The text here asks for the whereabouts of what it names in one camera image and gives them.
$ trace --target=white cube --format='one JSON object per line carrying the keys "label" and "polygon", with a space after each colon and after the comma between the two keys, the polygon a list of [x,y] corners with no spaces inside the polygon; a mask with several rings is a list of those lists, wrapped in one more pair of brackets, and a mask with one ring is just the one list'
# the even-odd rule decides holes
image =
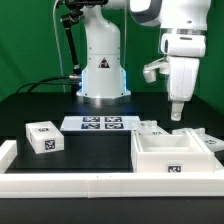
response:
{"label": "white cube", "polygon": [[51,121],[26,124],[26,137],[36,154],[64,150],[64,136]]}

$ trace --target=green wall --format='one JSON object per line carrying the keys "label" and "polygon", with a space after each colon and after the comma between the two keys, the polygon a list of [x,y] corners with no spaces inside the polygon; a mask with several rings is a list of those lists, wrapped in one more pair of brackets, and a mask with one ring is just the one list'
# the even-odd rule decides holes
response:
{"label": "green wall", "polygon": [[[0,100],[14,93],[21,85],[60,75],[55,44],[52,9],[54,0],[1,0],[0,5]],[[207,54],[201,59],[195,93],[224,114],[224,1],[212,0],[208,15]],[[64,71],[71,73],[70,53],[60,16],[68,11],[57,10],[59,40]],[[104,11],[104,16],[124,30],[124,12]],[[85,30],[83,24],[73,28],[81,67],[86,64]],[[142,68],[161,57],[158,52],[158,28],[142,27],[128,15],[128,38],[125,69],[131,91],[166,91],[165,77],[146,84]],[[122,58],[124,32],[121,32]],[[62,91],[62,87],[43,86],[36,91]]]}

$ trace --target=black tabletop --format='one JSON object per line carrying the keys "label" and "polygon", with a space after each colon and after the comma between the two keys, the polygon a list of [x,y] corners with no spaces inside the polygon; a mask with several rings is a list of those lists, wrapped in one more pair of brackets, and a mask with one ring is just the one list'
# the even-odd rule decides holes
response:
{"label": "black tabletop", "polygon": [[[130,102],[114,106],[83,104],[70,93],[11,95],[0,103],[0,143],[16,139],[18,144],[7,173],[132,172],[129,131],[63,133],[65,150],[36,155],[25,124],[52,121],[59,129],[64,116],[139,116],[156,120],[169,133],[203,127],[224,139],[224,117],[198,97],[185,104],[180,122],[171,121],[170,111],[166,93],[133,93]],[[223,162],[222,152],[216,156]],[[214,197],[1,199],[0,207],[1,223],[218,223],[224,218],[224,200]]]}

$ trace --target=white container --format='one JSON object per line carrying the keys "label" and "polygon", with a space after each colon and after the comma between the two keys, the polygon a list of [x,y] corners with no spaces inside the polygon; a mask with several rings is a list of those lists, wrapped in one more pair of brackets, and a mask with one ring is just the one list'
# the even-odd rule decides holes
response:
{"label": "white container", "polygon": [[36,154],[64,150],[64,136],[50,121],[26,124],[26,137]]}
{"label": "white container", "polygon": [[186,135],[144,135],[132,130],[134,172],[213,172],[215,157],[192,131]]}

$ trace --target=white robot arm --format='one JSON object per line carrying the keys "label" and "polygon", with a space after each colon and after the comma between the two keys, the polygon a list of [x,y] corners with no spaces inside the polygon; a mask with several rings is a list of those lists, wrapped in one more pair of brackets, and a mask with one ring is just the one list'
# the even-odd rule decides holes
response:
{"label": "white robot arm", "polygon": [[[79,100],[93,104],[118,104],[129,100],[126,72],[120,65],[120,30],[106,20],[104,8],[124,8],[127,0],[65,0],[69,14],[62,16],[73,62],[75,77],[81,77]],[[83,21],[87,40],[87,65],[81,70],[71,27]]]}
{"label": "white robot arm", "polygon": [[155,69],[169,75],[167,90],[172,101],[171,119],[179,121],[185,101],[194,92],[199,59],[205,55],[206,18],[211,0],[130,0],[134,20],[161,28],[160,50],[165,55],[145,65],[147,82],[156,80]]}

